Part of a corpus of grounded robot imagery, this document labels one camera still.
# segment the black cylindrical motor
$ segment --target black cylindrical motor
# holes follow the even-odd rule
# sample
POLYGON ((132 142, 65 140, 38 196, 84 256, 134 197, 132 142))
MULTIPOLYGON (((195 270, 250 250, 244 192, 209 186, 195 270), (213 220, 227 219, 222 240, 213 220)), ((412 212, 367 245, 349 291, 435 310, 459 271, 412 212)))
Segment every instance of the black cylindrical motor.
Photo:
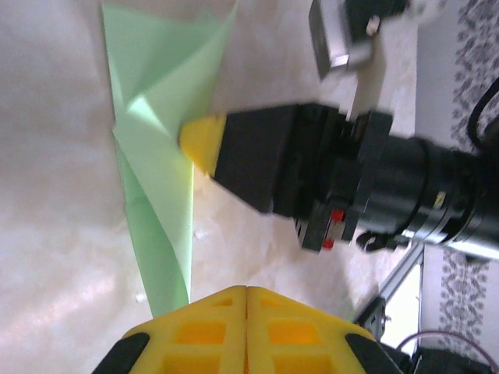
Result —
POLYGON ((418 139, 390 136, 359 226, 367 251, 379 237, 446 245, 499 258, 499 142, 472 155, 418 139))

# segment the folded green paper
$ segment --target folded green paper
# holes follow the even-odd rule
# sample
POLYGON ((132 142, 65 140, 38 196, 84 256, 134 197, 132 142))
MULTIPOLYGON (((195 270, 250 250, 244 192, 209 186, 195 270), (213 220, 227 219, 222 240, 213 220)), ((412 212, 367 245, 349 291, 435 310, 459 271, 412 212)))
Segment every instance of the folded green paper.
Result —
POLYGON ((179 126, 207 110, 235 9, 194 23, 103 5, 115 135, 133 248, 153 316, 189 302, 193 166, 179 126))

